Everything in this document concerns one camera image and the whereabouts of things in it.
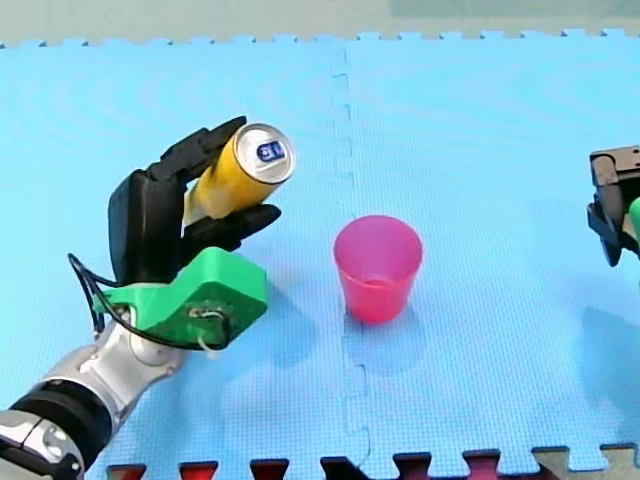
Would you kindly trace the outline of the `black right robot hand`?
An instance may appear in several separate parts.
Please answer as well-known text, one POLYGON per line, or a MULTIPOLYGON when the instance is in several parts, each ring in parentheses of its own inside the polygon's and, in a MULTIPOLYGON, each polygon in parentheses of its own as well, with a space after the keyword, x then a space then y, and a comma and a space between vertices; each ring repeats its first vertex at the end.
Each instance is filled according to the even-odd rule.
POLYGON ((588 226, 614 267, 624 250, 639 256, 639 146, 594 151, 589 161, 595 192, 588 226))

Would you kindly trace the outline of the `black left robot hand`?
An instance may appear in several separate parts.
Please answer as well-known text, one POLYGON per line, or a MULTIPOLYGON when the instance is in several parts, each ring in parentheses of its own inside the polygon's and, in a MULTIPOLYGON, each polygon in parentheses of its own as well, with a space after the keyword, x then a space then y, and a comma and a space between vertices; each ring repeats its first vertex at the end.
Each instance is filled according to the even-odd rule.
POLYGON ((198 220, 182 232, 187 184, 219 162, 223 146, 247 123, 239 116, 201 128, 169 147, 148 168, 136 169, 111 194, 108 230, 111 265, 119 286, 168 284, 208 247, 234 251, 274 223, 278 207, 259 204, 219 220, 198 220))

